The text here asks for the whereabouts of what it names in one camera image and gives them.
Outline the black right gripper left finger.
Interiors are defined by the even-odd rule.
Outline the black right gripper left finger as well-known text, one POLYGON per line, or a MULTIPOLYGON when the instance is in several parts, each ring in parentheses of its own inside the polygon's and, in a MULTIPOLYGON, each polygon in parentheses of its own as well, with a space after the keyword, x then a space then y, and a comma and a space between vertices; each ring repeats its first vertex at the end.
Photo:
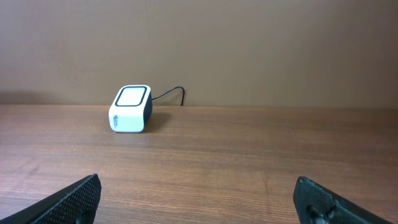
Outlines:
POLYGON ((101 198, 97 174, 88 175, 1 220, 2 224, 93 224, 101 198))

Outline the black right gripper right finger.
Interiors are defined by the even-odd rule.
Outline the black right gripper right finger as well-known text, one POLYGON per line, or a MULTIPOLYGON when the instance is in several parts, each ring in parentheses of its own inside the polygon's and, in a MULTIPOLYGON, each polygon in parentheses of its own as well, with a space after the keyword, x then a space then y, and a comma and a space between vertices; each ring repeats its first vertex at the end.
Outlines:
POLYGON ((392 224, 304 176, 293 201, 301 224, 392 224))

